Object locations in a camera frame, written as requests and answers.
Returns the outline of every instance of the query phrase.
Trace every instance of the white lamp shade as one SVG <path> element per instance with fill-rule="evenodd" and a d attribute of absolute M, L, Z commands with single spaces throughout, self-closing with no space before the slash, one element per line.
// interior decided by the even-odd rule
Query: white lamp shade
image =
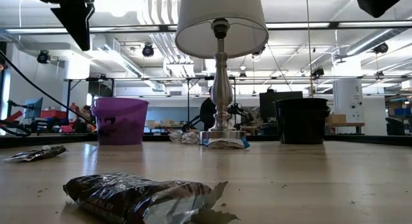
<path fill-rule="evenodd" d="M 268 41 L 261 0 L 182 0 L 176 46 L 201 59 L 212 59 L 218 49 L 211 24 L 225 18 L 230 28 L 225 38 L 229 58 L 260 51 Z"/>

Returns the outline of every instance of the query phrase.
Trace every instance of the black bucket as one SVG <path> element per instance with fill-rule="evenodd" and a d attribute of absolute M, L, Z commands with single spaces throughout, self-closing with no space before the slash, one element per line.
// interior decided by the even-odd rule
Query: black bucket
<path fill-rule="evenodd" d="M 292 98 L 275 104 L 282 144 L 323 144 L 330 108 L 323 98 Z"/>

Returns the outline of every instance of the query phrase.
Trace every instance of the purple bucket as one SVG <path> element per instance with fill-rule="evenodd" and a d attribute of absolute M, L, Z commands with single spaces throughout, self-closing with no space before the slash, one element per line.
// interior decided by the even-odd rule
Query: purple bucket
<path fill-rule="evenodd" d="M 141 144 L 147 101 L 133 98 L 99 98 L 91 113 L 96 117 L 99 145 Z"/>

